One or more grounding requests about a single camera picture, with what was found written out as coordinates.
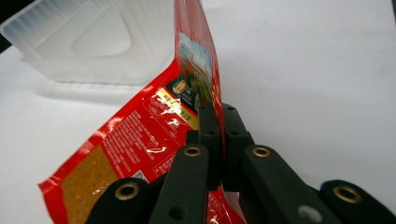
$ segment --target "snack bag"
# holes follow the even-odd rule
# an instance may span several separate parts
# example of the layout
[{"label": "snack bag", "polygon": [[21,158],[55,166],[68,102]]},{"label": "snack bag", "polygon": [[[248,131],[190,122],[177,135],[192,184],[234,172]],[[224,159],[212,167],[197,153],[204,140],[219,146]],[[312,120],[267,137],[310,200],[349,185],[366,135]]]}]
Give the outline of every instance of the snack bag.
[{"label": "snack bag", "polygon": [[[41,183],[55,223],[84,223],[93,205],[117,179],[148,182],[166,173],[198,128],[198,107],[213,102],[223,116],[219,69],[199,0],[175,1],[175,59],[96,131],[58,171]],[[207,223],[244,223],[224,199],[209,192]]]}]

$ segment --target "brown food contents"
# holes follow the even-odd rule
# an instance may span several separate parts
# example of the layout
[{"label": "brown food contents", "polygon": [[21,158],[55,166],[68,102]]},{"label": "brown food contents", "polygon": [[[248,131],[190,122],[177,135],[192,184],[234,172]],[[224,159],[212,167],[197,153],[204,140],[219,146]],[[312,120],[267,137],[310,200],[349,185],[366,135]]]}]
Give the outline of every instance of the brown food contents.
[{"label": "brown food contents", "polygon": [[68,223],[85,223],[93,205],[117,179],[105,152],[99,145],[62,183]]}]

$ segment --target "clear plastic container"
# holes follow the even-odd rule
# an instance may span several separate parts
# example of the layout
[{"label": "clear plastic container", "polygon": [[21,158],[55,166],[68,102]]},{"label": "clear plastic container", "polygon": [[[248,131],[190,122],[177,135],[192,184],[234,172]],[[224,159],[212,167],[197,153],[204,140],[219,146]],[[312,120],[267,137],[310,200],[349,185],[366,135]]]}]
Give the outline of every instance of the clear plastic container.
[{"label": "clear plastic container", "polygon": [[1,34],[59,82],[143,85],[174,59],[173,0],[36,0]]}]

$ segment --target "white table surface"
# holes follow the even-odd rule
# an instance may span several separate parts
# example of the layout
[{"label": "white table surface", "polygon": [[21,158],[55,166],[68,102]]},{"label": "white table surface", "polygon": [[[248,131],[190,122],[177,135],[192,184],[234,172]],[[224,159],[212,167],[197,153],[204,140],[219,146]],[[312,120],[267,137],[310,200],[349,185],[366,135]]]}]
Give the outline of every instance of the white table surface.
[{"label": "white table surface", "polygon": [[[396,213],[396,25],[386,0],[203,0],[223,102],[314,188]],[[54,83],[0,55],[0,223],[51,223],[38,183],[140,87]]]}]

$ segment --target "red plastic packaging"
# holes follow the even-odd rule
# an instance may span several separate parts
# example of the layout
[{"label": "red plastic packaging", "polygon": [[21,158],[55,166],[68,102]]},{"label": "red plastic packaging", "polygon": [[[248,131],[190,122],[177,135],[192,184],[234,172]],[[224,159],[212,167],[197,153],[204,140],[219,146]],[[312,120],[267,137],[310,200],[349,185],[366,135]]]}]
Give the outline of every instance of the red plastic packaging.
[{"label": "red plastic packaging", "polygon": [[[213,102],[223,127],[219,67],[199,0],[175,1],[175,59],[41,183],[54,223],[84,223],[115,180],[153,181],[169,170],[197,108]],[[244,223],[221,188],[208,195],[207,223]]]}]

